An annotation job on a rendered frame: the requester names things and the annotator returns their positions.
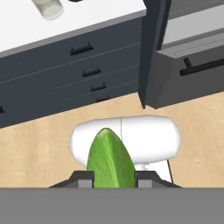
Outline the dark blue drawer front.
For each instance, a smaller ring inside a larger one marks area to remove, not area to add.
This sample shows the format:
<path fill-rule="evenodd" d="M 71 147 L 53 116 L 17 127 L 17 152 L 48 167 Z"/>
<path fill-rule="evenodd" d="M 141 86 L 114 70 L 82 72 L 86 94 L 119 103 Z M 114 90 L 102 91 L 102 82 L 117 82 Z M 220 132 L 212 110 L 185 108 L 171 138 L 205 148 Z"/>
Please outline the dark blue drawer front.
<path fill-rule="evenodd" d="M 99 92 L 92 94 L 85 94 L 83 96 L 77 96 L 75 98 L 65 100 L 65 109 L 76 109 L 89 104 L 95 104 L 96 98 L 102 98 L 109 95 L 110 99 L 135 93 L 138 90 L 138 81 L 133 80 L 131 82 L 110 87 L 109 89 L 100 90 Z"/>
<path fill-rule="evenodd" d="M 107 74 L 124 68 L 137 66 L 139 60 L 140 45 L 127 46 L 120 50 L 103 53 L 98 56 L 82 59 L 48 70 L 43 74 L 43 83 L 49 88 L 61 87 L 69 83 L 84 81 L 96 75 Z M 101 69 L 101 73 L 82 77 L 83 70 L 88 72 L 95 70 L 97 67 Z"/>
<path fill-rule="evenodd" d="M 77 96 L 98 92 L 91 92 L 91 85 L 97 87 L 104 82 L 107 86 L 105 89 L 109 89 L 131 81 L 137 81 L 138 73 L 139 66 L 132 66 L 119 71 L 101 74 L 76 83 L 69 83 L 65 86 L 54 87 L 52 91 L 63 100 L 67 100 Z"/>
<path fill-rule="evenodd" d="M 139 44 L 141 29 L 142 19 L 132 19 L 97 31 L 36 47 L 20 53 L 19 58 L 31 69 L 32 74 L 43 75 L 44 72 L 56 67 Z M 93 46 L 92 51 L 74 56 L 70 55 L 71 48 L 83 47 L 88 43 Z"/>

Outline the grey appliance body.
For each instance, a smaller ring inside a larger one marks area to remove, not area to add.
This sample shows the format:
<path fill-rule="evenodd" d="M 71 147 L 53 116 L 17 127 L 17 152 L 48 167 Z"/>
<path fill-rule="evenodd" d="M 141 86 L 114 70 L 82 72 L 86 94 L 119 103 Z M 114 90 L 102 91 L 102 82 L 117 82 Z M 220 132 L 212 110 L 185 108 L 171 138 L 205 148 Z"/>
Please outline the grey appliance body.
<path fill-rule="evenodd" d="M 224 57 L 224 0 L 171 0 L 159 53 L 175 59 Z"/>

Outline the clear drinking glass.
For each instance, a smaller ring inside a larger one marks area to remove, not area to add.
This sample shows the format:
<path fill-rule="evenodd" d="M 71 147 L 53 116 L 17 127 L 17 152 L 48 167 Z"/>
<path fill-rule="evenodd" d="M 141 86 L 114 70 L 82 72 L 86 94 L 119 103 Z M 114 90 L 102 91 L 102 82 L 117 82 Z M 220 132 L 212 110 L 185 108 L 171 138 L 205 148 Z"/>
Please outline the clear drinking glass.
<path fill-rule="evenodd" d="M 59 18 L 64 8 L 60 0 L 31 0 L 39 13 L 45 20 L 54 20 Z"/>

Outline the green citrus wedge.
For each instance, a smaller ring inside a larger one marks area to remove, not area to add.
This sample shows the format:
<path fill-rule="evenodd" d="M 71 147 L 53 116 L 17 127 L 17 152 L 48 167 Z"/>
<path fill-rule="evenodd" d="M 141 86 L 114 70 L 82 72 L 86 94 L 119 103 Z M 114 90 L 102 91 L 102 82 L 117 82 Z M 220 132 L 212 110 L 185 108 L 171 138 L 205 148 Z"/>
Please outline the green citrus wedge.
<path fill-rule="evenodd" d="M 91 144 L 87 170 L 94 173 L 94 188 L 135 187 L 135 167 L 120 137 L 101 129 Z"/>

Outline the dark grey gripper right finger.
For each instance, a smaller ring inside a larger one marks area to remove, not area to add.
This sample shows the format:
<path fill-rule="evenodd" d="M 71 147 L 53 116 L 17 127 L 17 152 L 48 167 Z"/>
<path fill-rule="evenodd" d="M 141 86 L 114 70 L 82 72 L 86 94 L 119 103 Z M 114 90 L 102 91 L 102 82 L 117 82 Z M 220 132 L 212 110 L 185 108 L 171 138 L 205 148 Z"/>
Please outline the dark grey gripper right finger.
<path fill-rule="evenodd" d="M 161 179 L 155 171 L 135 171 L 135 188 L 179 188 L 171 182 Z"/>

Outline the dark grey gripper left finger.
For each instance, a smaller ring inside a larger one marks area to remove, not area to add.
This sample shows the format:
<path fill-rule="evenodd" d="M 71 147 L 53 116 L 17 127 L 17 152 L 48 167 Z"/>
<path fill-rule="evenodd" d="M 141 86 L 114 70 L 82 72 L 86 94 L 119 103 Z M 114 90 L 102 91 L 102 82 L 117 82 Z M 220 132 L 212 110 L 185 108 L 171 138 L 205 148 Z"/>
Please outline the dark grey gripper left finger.
<path fill-rule="evenodd" d="M 52 185 L 52 188 L 93 188 L 94 181 L 95 173 L 93 171 L 74 171 L 69 179 Z"/>

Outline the dark grey appliance door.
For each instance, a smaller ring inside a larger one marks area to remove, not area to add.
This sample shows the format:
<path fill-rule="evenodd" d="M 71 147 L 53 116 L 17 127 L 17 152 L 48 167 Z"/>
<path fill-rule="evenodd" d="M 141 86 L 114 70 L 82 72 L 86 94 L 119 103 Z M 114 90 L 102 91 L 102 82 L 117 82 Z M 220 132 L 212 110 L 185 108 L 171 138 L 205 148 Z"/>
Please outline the dark grey appliance door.
<path fill-rule="evenodd" d="M 193 54 L 175 59 L 156 52 L 150 68 L 146 105 L 158 109 L 224 91 L 224 66 L 181 76 L 179 71 L 186 68 L 184 58 L 189 58 L 193 66 L 219 60 L 206 60 Z"/>

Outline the dark blue cupboard side panel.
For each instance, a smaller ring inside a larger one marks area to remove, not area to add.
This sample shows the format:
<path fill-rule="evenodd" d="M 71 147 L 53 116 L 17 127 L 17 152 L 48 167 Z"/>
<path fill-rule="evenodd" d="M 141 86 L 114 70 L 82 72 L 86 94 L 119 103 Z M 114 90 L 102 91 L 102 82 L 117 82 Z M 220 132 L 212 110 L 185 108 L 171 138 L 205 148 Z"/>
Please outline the dark blue cupboard side panel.
<path fill-rule="evenodd" d="M 154 54 L 161 49 L 172 0 L 143 0 L 146 16 L 142 19 L 138 95 L 146 105 L 147 88 Z"/>

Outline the dark blue cupboard door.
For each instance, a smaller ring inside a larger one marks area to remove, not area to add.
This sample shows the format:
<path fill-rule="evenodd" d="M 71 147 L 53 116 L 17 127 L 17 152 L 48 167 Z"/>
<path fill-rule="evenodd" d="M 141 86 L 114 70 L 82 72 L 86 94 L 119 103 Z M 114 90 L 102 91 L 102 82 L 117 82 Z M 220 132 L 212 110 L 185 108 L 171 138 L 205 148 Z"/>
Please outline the dark blue cupboard door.
<path fill-rule="evenodd" d="M 0 129 L 59 113 L 62 102 L 17 56 L 0 58 Z"/>

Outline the white rounded object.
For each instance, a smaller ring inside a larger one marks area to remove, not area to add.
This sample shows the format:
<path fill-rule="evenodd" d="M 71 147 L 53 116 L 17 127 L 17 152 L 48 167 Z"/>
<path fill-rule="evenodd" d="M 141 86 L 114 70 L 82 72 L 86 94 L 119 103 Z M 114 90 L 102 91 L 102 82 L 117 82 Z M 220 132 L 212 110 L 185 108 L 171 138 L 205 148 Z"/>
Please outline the white rounded object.
<path fill-rule="evenodd" d="M 70 137 L 70 151 L 83 166 L 87 165 L 91 143 L 103 128 L 109 128 L 119 136 L 138 171 L 155 171 L 162 180 L 173 182 L 169 160 L 179 152 L 181 134 L 171 118 L 139 115 L 78 124 Z"/>

